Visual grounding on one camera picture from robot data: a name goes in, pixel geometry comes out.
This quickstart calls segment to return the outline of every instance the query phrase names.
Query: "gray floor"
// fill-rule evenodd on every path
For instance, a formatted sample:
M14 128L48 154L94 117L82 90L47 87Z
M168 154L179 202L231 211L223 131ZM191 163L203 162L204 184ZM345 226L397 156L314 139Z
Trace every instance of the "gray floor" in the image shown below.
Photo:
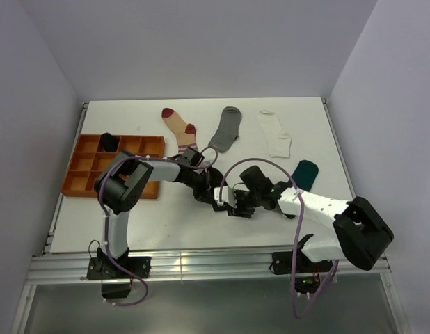
M149 286L129 308L103 304L99 285L39 286L25 333L396 333L379 275L340 276L303 320L288 277Z

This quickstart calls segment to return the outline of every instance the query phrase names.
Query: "dark green sock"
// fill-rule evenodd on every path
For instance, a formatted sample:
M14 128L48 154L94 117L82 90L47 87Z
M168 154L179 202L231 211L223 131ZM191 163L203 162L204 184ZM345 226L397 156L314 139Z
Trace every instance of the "dark green sock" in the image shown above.
M297 187L309 191L314 184L315 178L319 174L319 167L311 161L302 160L298 163L296 170L292 173L292 178ZM293 214L287 215L287 218L294 219Z

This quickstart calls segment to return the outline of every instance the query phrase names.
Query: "aluminum frame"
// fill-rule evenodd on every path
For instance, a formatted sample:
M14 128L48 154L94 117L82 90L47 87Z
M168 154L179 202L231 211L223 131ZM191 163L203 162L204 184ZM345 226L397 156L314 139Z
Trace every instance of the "aluminum frame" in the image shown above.
M326 117L333 133L334 141L339 152L340 160L348 181L351 194L356 195L349 173L337 140L337 136L329 115L326 99L322 99ZM74 152L77 139L81 133L83 122L86 117L88 103L83 103L81 118L74 138L71 155ZM45 246L45 252L40 257L34 257L26 277L26 283L22 297L15 315L11 333L23 333L31 310L33 297L37 285L55 284L100 284L101 281L86 280L89 255L77 254L52 254L50 253L51 242L56 230L58 213L62 207L63 194L58 197L53 220ZM164 250L164 251L139 251L130 256L150 256L152 258L150 277L146 281L168 281L168 280L214 280L233 278L266 278L275 277L269 271L271 254L276 251L290 251L292 246L270 246L270 247L245 247L245 248L215 248L198 250ZM371 271L362 271L355 268L348 261L340 261L338 276L341 275L381 275L388 305L390 306L396 333L409 334L410 328L403 311L399 295L392 281L390 265L384 255L379 259ZM128 280L106 280L105 282L127 282Z

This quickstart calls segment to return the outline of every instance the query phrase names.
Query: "wooden tray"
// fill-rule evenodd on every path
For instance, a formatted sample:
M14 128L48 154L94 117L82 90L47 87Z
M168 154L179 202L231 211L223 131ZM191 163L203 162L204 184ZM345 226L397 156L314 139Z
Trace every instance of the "wooden tray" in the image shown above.
M115 136L119 138L118 152L155 158L164 156L164 138L161 136ZM96 179L110 164L117 152L105 152L99 144L99 134L82 134L77 141L68 171L63 180L62 193L69 197L97 197L93 189ZM158 198L159 182L148 182L142 199Z

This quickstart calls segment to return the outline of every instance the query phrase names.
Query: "red sock toe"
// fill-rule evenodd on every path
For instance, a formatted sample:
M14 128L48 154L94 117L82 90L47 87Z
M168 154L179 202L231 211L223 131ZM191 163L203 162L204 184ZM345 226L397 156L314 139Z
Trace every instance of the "red sock toe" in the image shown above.
M171 117L174 112L175 111L173 109L164 108L164 109L162 109L161 117L162 118Z
M195 125L189 123L184 131L186 134L196 134Z

